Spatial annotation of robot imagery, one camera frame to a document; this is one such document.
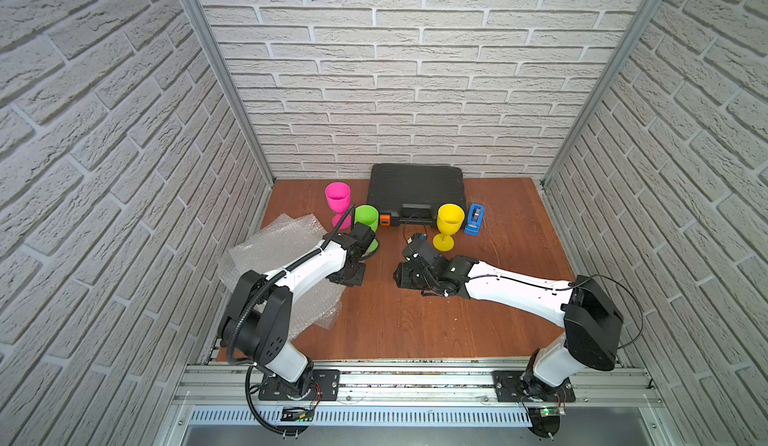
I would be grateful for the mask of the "yellow plastic wine glass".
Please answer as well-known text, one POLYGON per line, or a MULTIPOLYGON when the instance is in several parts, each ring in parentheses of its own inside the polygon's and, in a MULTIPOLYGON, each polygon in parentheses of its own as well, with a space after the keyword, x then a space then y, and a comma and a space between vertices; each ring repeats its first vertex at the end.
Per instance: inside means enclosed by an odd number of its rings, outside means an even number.
POLYGON ((437 212, 437 229, 439 233, 433 238, 433 246, 441 252, 447 252, 454 247, 453 236, 461 229, 465 212, 459 205, 447 203, 437 212))

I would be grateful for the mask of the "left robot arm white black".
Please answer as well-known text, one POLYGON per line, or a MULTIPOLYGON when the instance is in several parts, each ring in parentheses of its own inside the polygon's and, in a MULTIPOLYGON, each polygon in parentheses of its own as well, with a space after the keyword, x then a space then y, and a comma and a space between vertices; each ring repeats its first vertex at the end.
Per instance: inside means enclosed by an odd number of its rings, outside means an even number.
POLYGON ((255 366, 277 377, 288 395, 306 395, 313 384, 313 363, 288 339, 294 301, 323 280, 361 285, 363 257, 375 239, 371 227, 356 223, 347 233, 326 234, 302 256, 273 271, 241 275, 218 327, 227 363, 255 366))

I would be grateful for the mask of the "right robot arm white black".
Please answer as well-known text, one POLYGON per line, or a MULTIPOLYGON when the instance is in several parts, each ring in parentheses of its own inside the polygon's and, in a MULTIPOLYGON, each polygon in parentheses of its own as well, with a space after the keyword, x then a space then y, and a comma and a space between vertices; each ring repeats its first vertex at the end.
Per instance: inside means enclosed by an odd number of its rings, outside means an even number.
POLYGON ((445 258, 426 244, 412 244, 393 273, 397 287, 424 296, 490 301, 543 318, 563 329, 537 349, 520 376, 521 392, 545 399, 584 369, 615 368, 623 315, 592 278, 548 280, 502 270, 472 257, 445 258))

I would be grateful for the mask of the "green plastic wine glass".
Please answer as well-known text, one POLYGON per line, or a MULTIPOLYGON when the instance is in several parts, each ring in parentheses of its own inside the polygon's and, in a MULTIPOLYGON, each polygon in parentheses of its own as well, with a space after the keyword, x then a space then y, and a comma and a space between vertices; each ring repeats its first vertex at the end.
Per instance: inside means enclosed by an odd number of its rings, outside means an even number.
MULTIPOLYGON (((379 212, 378 210, 371 206, 371 205, 361 205, 358 206, 355 210, 355 219, 354 221, 356 223, 363 223, 371 228, 373 232, 376 232, 379 225, 379 212)), ((374 238, 369 245, 366 254, 371 255, 378 249, 379 243, 376 238, 374 238)))

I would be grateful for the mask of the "pink plastic wine glass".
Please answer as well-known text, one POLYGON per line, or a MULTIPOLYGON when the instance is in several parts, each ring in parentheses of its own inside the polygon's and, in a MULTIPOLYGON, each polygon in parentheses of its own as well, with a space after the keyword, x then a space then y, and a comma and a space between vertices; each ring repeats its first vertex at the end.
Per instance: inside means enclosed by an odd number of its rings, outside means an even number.
POLYGON ((341 221, 344 213, 351 205, 351 188, 343 182, 334 182, 325 189, 325 196, 329 208, 335 212, 332 219, 333 226, 341 224, 341 229, 349 228, 352 225, 353 214, 350 213, 344 221, 341 221))

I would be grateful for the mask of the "black plastic tool case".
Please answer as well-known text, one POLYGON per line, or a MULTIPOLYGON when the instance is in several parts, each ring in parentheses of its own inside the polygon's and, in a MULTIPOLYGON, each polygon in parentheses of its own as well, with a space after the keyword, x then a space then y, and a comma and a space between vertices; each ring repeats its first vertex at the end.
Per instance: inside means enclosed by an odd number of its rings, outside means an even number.
POLYGON ((390 226, 436 226, 438 210, 455 204, 467 210, 463 172, 458 167, 383 163, 373 166, 367 203, 390 226))

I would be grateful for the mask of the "blue tape dispenser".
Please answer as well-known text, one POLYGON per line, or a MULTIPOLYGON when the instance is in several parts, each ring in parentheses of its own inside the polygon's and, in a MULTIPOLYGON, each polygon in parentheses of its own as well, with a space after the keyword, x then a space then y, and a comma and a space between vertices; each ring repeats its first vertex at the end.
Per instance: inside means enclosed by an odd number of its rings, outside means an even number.
POLYGON ((466 215, 464 233, 469 236, 477 237, 482 226, 484 215, 485 208, 482 205, 476 203, 471 204, 466 215))

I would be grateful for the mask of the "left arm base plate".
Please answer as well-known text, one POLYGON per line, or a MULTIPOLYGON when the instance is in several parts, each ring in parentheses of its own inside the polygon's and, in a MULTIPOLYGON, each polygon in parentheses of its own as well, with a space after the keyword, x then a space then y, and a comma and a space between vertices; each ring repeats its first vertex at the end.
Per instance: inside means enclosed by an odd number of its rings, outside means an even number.
POLYGON ((265 377, 259 387, 259 401, 335 401, 338 397, 340 371, 314 369, 297 382, 280 376, 265 377))

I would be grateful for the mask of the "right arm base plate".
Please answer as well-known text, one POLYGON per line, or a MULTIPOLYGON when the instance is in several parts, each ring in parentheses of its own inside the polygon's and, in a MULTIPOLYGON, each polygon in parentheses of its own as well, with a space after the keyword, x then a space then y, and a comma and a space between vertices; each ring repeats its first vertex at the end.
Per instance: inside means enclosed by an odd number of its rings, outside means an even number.
POLYGON ((558 386, 550 386, 527 371, 496 370, 492 372, 492 380, 497 401, 500 403, 522 403, 523 401, 572 403, 576 401, 569 378, 558 386))

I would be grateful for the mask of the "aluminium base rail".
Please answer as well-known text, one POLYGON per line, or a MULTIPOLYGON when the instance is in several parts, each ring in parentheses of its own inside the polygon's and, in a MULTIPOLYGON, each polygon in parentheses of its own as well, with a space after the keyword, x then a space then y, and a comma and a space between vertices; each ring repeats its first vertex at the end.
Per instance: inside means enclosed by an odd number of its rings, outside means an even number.
POLYGON ((335 401, 259 401, 259 372, 222 363, 189 366, 164 418, 162 438, 192 425, 259 425, 284 435, 310 426, 530 427, 588 408, 652 416, 664 401, 643 369, 584 370, 570 377, 576 401, 500 403, 492 372, 522 371, 520 358, 320 361, 340 371, 335 401))

